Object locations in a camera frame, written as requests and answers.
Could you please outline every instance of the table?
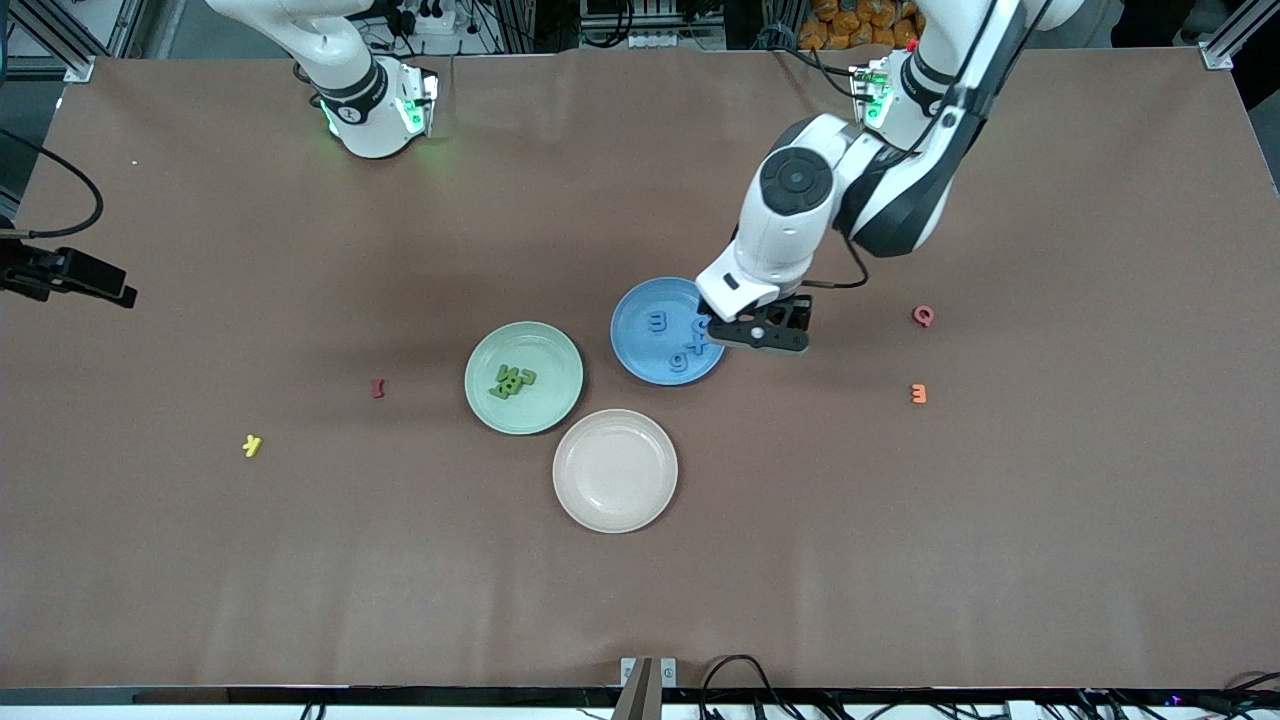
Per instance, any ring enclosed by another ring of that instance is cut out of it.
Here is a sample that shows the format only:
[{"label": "table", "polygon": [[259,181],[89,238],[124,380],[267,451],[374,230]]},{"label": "table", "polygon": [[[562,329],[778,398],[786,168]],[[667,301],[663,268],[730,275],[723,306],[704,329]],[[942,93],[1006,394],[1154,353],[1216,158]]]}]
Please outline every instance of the table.
[{"label": "table", "polygon": [[[287,61],[109,60],[68,88],[49,146],[108,204],[73,245],[140,300],[0,299],[0,683],[1280,665],[1280,202],[1196,50],[1028,53],[922,251],[820,292],[804,357],[731,352],[685,388],[617,364],[614,302],[714,258],[776,136],[840,99],[765,54],[435,61],[442,137],[385,161],[325,135]],[[19,219],[84,195],[42,161]],[[855,272],[827,242],[814,275]],[[564,515],[567,423],[468,413],[471,347],[520,319],[582,351],[570,423],[630,407],[673,438],[649,528]]]}]

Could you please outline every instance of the plate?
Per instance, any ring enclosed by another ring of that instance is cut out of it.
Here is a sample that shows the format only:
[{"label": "plate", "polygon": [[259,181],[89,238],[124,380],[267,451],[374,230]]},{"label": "plate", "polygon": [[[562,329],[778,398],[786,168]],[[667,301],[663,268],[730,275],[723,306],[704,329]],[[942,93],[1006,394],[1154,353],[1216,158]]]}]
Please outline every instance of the plate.
[{"label": "plate", "polygon": [[599,533],[630,533],[652,523],[676,492],[676,446],[645,415],[600,410],[564,433],[552,482],[570,518]]},{"label": "plate", "polygon": [[623,295],[609,324],[622,366],[658,386],[682,386],[712,372],[724,346],[708,340],[700,300],[698,286],[685,278],[654,278]]},{"label": "plate", "polygon": [[[506,398],[490,392],[502,386],[503,365],[520,370],[521,378]],[[540,433],[563,420],[582,393],[582,356],[567,334],[545,323],[512,323],[471,351],[463,384],[471,411],[484,424],[512,436]]]}]

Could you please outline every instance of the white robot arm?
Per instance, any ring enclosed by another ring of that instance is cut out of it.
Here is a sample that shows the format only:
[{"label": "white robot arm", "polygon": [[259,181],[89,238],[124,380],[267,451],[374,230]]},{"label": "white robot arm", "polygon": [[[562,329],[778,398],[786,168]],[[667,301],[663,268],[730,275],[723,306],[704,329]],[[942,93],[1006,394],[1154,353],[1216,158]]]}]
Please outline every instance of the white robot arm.
[{"label": "white robot arm", "polygon": [[1055,27],[1082,3],[919,0],[929,18],[919,46],[852,78],[861,127],[803,120],[760,164],[728,247],[698,275],[709,337],[804,352],[812,297],[795,292],[827,228],[877,258],[919,247],[1030,26]]},{"label": "white robot arm", "polygon": [[346,17],[372,0],[207,0],[274,40],[320,94],[329,132],[361,158],[385,158],[430,135],[436,81],[396,58],[374,58]]}]

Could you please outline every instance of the green plate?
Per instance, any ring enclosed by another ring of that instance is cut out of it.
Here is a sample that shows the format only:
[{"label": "green plate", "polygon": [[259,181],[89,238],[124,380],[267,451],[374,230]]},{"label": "green plate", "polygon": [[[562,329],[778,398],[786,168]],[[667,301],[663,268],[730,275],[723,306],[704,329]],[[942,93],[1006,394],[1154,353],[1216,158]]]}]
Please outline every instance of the green plate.
[{"label": "green plate", "polygon": [[[532,370],[532,384],[521,384],[507,398],[494,396],[489,391],[499,387],[503,365]],[[471,351],[463,384],[471,411],[484,424],[512,436],[540,433],[563,420],[582,393],[582,356],[567,334],[545,323],[512,323]]]}]

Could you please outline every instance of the white plate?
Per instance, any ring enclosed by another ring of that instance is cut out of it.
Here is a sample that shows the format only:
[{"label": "white plate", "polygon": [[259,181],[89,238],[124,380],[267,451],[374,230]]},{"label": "white plate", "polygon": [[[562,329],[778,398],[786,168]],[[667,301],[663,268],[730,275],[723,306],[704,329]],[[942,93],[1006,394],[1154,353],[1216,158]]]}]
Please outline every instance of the white plate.
[{"label": "white plate", "polygon": [[564,511],[600,533],[639,530],[662,515],[678,474],[671,438],[631,410],[600,410],[579,420],[552,465]]}]

